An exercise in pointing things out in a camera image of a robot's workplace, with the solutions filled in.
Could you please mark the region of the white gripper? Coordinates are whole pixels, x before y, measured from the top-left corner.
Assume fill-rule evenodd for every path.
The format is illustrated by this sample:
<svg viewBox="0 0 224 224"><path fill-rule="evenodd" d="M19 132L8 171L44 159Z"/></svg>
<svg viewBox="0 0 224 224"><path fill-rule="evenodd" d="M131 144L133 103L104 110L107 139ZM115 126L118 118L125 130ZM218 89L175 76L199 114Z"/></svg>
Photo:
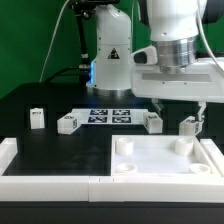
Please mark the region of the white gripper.
<svg viewBox="0 0 224 224"><path fill-rule="evenodd" d="M131 88L136 97L156 98L152 104L158 114L164 108L159 99L197 101L198 121L204 120L206 102L224 103L224 74L209 58L199 58L183 73L162 73L158 66L135 66Z"/></svg>

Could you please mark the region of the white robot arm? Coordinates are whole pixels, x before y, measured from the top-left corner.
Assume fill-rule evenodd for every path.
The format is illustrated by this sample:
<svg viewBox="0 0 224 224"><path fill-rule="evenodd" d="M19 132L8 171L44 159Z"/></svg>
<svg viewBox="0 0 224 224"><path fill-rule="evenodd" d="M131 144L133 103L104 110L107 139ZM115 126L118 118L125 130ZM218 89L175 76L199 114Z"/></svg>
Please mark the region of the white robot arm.
<svg viewBox="0 0 224 224"><path fill-rule="evenodd" d="M133 92L152 100L224 103L224 54L211 50L204 26L224 17L224 0L134 0L133 15L120 0L70 0L82 23L95 19L97 53L89 59L89 91Z"/></svg>

